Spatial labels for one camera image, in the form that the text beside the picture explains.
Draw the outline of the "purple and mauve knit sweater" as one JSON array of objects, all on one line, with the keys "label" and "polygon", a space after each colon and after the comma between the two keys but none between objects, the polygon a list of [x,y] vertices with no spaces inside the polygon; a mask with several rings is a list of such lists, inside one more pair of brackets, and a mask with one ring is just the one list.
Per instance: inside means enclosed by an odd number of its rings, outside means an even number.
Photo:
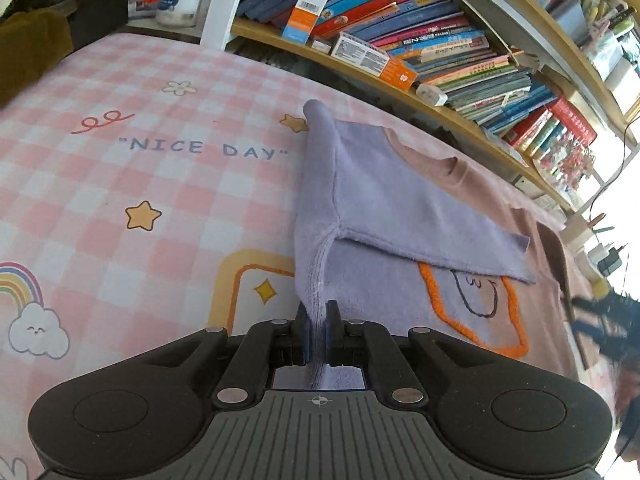
[{"label": "purple and mauve knit sweater", "polygon": [[394,335],[431,327],[569,378],[598,362],[597,346],[568,330],[570,300],[591,287],[557,228],[462,158],[425,155],[318,101],[304,114],[294,260],[312,350],[278,387],[362,387],[359,370],[323,361],[329,301]]}]

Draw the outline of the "white power strip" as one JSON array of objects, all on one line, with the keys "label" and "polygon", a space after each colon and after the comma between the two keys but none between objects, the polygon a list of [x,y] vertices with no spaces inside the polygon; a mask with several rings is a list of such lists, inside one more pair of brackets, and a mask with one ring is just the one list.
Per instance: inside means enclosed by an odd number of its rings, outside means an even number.
[{"label": "white power strip", "polygon": [[575,257],[578,269],[591,284],[594,296],[602,298],[612,289],[608,279],[623,265],[620,254],[625,249],[625,245],[598,245],[589,252],[578,252]]}]

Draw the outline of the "beige pen holder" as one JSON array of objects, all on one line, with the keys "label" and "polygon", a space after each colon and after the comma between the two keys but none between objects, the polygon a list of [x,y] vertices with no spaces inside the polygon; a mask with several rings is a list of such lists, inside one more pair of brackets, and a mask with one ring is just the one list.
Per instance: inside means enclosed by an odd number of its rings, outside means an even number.
[{"label": "beige pen holder", "polygon": [[584,248],[585,244],[594,237],[589,222],[580,214],[574,214],[565,223],[559,234],[563,244],[574,254]]}]

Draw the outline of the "red dictionaries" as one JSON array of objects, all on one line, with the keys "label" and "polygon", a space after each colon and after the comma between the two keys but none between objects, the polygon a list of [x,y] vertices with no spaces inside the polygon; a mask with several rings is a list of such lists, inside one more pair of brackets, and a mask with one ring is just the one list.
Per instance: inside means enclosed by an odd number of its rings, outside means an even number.
[{"label": "red dictionaries", "polygon": [[585,115],[560,96],[529,112],[506,132],[502,140],[526,157],[542,159],[558,143],[577,143],[589,148],[597,135]]}]

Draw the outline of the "pink checkered cartoon tablecloth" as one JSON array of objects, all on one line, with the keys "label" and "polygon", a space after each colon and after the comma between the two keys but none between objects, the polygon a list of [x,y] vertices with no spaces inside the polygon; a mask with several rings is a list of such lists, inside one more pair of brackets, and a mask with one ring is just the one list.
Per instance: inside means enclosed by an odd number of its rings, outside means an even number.
[{"label": "pink checkered cartoon tablecloth", "polygon": [[413,321],[584,378],[596,346],[561,304],[589,285],[560,224],[478,162],[345,93],[237,55],[108,36],[66,58],[1,113],[1,474],[40,473],[27,415],[47,388],[221,322],[235,333],[297,306],[294,220],[306,102],[366,126],[398,156],[388,190],[420,172],[477,218],[527,237],[534,284],[446,299]]}]

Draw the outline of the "white charger plug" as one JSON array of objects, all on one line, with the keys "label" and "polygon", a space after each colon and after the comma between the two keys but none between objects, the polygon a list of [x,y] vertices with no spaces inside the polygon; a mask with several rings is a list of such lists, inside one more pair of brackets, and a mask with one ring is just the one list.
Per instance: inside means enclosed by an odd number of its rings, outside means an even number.
[{"label": "white charger plug", "polygon": [[423,103],[432,107],[444,106],[448,101],[448,96],[445,92],[431,84],[424,84],[424,82],[416,88],[416,96]]}]

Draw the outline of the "white wooden bookshelf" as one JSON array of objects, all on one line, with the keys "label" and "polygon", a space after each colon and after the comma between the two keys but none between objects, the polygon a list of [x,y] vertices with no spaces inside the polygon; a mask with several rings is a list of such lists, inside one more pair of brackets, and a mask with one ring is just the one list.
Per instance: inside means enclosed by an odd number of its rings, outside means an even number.
[{"label": "white wooden bookshelf", "polygon": [[639,151],[637,104],[596,57],[605,23],[559,24],[536,0],[202,0],[201,40],[248,39],[378,90],[476,144],[566,210],[601,143]]}]

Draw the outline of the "lying usmile toothpaste box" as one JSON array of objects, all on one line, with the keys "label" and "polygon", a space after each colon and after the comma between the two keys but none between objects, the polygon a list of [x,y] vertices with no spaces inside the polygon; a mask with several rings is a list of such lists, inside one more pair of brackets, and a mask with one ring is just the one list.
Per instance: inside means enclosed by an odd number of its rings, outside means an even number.
[{"label": "lying usmile toothpaste box", "polygon": [[399,58],[346,32],[338,35],[330,55],[402,91],[408,91],[418,78]]}]

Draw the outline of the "row of colourful books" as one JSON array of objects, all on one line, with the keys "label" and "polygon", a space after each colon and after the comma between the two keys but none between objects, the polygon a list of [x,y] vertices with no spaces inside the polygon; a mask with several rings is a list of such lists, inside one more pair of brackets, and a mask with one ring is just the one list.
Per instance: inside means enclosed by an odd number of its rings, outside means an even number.
[{"label": "row of colourful books", "polygon": [[[236,15],[281,37],[296,2],[241,0]],[[492,134],[558,98],[462,0],[329,0],[301,46],[330,55],[341,32],[399,58],[418,74],[409,90],[439,88],[444,106]]]}]

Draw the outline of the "upright usmile toothpaste box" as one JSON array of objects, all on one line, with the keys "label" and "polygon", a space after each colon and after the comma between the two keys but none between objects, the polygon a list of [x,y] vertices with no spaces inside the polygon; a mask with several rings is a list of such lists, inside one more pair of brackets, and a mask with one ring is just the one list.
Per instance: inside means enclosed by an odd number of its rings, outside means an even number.
[{"label": "upright usmile toothpaste box", "polygon": [[329,0],[297,0],[281,37],[296,44],[306,44],[318,18]]}]

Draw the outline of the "black bag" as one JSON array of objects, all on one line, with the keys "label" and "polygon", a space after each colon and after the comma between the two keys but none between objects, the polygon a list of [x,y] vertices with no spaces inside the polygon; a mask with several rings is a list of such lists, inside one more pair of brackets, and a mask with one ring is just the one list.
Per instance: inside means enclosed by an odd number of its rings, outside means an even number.
[{"label": "black bag", "polygon": [[67,18],[75,51],[128,24],[128,0],[75,1],[77,10]]}]

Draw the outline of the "brown garment pile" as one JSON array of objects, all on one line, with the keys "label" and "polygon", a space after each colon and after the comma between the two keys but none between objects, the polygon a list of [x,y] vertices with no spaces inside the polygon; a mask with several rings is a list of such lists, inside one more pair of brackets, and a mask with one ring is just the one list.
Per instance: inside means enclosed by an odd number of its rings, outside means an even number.
[{"label": "brown garment pile", "polygon": [[13,14],[1,24],[1,106],[74,50],[67,18],[50,9]]}]

